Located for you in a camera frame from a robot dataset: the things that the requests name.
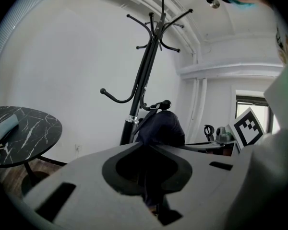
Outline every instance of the round table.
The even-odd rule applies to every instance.
[[[19,125],[1,141],[0,167],[7,168],[24,164],[28,175],[22,183],[25,195],[33,186],[48,176],[44,172],[33,172],[29,161],[38,158],[52,148],[62,134],[62,124],[55,117],[30,108],[0,106],[0,122],[15,114]]]

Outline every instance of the white wall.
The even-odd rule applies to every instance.
[[[0,105],[38,109],[63,125],[61,139],[45,157],[70,162],[119,144],[131,103],[114,103],[99,90],[106,88],[118,99],[131,93],[144,53],[135,47],[147,43],[148,33],[126,17],[130,11],[121,5],[128,3],[44,0],[7,42],[0,57]],[[148,15],[135,10],[130,14],[148,21]],[[171,36],[164,41],[181,47]],[[145,102],[169,99],[175,112],[184,85],[175,69],[189,64],[190,57],[158,51]],[[83,147],[78,155],[75,144]]]
[[[275,37],[241,37],[231,40],[202,44],[204,62],[228,59],[271,60],[281,63],[278,59]]]
[[[226,126],[235,118],[235,90],[264,92],[274,79],[208,79],[204,113],[196,142],[205,142],[204,125],[215,129]]]

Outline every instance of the wooden floor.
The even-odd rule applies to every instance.
[[[53,174],[61,168],[61,166],[39,159],[30,161],[29,165],[33,171],[42,171],[48,174]],[[22,198],[21,183],[26,175],[27,172],[24,165],[11,168],[0,168],[0,182],[3,185],[5,192],[11,193],[18,198]]]

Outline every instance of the table leg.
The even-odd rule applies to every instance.
[[[26,195],[37,183],[49,176],[49,174],[45,172],[33,172],[27,162],[24,163],[24,166],[27,170],[28,175],[23,179],[23,182],[21,184],[21,191],[23,193],[23,196]]]

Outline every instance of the coat rack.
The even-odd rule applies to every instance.
[[[117,102],[117,103],[127,103],[133,98],[132,106],[130,109],[129,117],[125,121],[124,129],[121,135],[120,145],[125,145],[133,142],[134,135],[133,131],[136,129],[139,121],[137,120],[137,116],[139,113],[139,109],[142,108],[146,111],[151,111],[155,109],[162,109],[167,110],[171,107],[170,101],[163,101],[160,103],[157,103],[155,105],[152,105],[150,107],[147,107],[146,103],[144,103],[144,96],[147,89],[147,84],[149,80],[149,76],[154,64],[154,60],[156,57],[156,53],[158,50],[158,47],[160,47],[160,50],[162,51],[162,47],[173,50],[176,52],[180,52],[180,49],[173,48],[165,45],[162,41],[164,33],[167,31],[169,27],[172,25],[179,26],[183,28],[183,25],[176,24],[178,20],[180,20],[182,17],[186,16],[189,13],[192,13],[193,10],[190,9],[187,12],[183,13],[176,19],[174,19],[172,22],[165,23],[165,17],[166,14],[164,13],[164,0],[162,0],[162,13],[160,20],[154,21],[154,13],[149,13],[150,22],[142,23],[139,20],[135,19],[131,15],[127,15],[128,18],[134,20],[135,22],[139,23],[141,26],[143,26],[149,34],[149,42],[145,46],[137,46],[137,49],[146,48],[145,53],[142,58],[142,62],[140,64],[137,76],[134,81],[134,86],[131,92],[130,97],[127,100],[120,101],[116,99],[113,95],[108,93],[105,89],[101,89],[100,93],[104,94],[111,100]]]

